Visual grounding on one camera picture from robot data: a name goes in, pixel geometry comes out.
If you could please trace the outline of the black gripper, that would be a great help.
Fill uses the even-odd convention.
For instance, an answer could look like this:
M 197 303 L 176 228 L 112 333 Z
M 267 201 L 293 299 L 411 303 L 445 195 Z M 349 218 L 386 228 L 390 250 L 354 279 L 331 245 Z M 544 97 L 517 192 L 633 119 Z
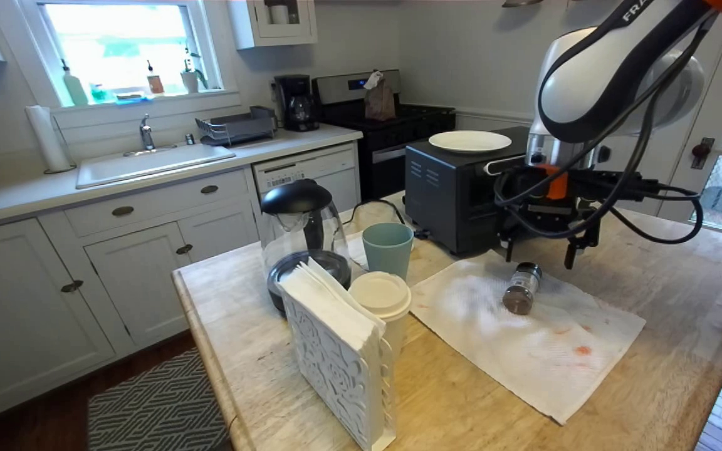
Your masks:
M 518 239 L 562 239 L 564 269 L 572 271 L 577 254 L 598 243 L 598 211 L 607 195 L 608 190 L 587 170 L 562 174 L 553 166 L 505 170 L 493 182 L 504 261 L 512 261 Z

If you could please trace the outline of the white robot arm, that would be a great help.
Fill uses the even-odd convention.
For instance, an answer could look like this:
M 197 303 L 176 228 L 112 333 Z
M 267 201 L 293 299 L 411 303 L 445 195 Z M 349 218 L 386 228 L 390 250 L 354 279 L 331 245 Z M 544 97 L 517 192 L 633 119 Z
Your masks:
M 493 177 L 499 211 L 493 234 L 512 254 L 514 240 L 564 239 L 564 266 L 598 243 L 598 223 L 614 214 L 631 234 L 661 245 L 691 240 L 703 223 L 690 187 L 639 175 L 656 124 L 656 104 L 722 15 L 722 0 L 621 0 L 597 27 L 562 36 L 545 53 L 535 88 L 535 121 L 569 160 L 527 159 Z M 621 170 L 581 169 L 581 160 L 641 109 L 639 135 Z M 658 239 L 617 211 L 619 201 L 690 202 L 693 225 L 678 239 Z

